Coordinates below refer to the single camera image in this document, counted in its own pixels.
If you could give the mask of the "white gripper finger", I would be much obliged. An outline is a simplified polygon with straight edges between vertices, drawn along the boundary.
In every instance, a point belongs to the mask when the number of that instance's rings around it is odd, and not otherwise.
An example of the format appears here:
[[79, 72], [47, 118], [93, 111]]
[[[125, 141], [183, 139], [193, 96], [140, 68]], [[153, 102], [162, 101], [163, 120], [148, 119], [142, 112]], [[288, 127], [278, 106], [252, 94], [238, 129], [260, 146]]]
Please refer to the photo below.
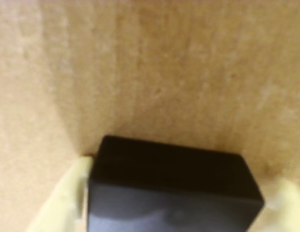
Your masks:
[[80, 157], [64, 174], [29, 225], [28, 232], [75, 232], [83, 217], [92, 157]]
[[300, 232], [300, 185], [279, 178], [250, 232]]

